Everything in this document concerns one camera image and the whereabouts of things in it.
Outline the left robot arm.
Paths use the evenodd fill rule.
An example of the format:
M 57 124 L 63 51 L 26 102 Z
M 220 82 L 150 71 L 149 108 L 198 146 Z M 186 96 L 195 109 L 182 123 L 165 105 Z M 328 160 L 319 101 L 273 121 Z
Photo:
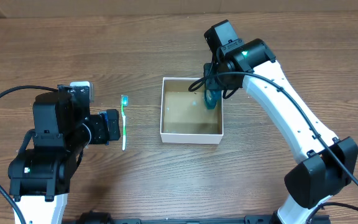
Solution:
M 9 193 L 24 223 L 61 223 L 85 148 L 120 139 L 119 112 L 90 114 L 83 96 L 64 91 L 37 96 L 32 110 L 34 146 L 22 146 L 9 164 Z

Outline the blue disposable razor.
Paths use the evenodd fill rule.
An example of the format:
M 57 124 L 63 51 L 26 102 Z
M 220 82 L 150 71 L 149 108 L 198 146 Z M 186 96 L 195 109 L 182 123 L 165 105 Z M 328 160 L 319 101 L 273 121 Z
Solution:
M 108 129 L 108 116 L 106 111 L 99 112 L 99 115 L 102 117 L 103 125 L 103 141 L 106 146 L 109 145 L 109 129 Z

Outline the green toothbrush with cap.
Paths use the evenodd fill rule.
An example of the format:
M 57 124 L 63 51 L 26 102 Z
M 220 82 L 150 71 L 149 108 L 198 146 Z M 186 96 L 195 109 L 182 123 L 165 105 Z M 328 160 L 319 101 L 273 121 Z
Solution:
M 127 95 L 121 96 L 121 116 L 122 116 L 122 150 L 126 150 L 126 115 L 125 115 L 125 107 L 128 106 L 129 98 Z

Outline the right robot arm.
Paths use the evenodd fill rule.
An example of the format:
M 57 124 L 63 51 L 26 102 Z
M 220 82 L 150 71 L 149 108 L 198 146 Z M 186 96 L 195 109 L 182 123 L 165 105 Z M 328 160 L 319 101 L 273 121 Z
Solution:
M 290 85 L 273 51 L 261 39 L 245 42 L 227 20 L 210 27 L 204 38 L 212 59 L 204 65 L 205 101 L 243 89 L 266 111 L 288 143 L 296 166 L 285 176 L 288 197 L 271 215 L 248 215 L 246 223 L 328 223 L 317 216 L 331 197 L 354 181 L 358 146 L 340 139 L 307 107 Z

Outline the blue mouthwash bottle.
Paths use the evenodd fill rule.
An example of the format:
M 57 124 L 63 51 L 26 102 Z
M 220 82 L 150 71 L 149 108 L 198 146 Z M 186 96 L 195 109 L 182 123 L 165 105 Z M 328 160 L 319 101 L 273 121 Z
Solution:
M 204 102 L 208 110 L 215 109 L 216 105 L 221 101 L 221 91 L 216 90 L 205 90 L 204 91 Z

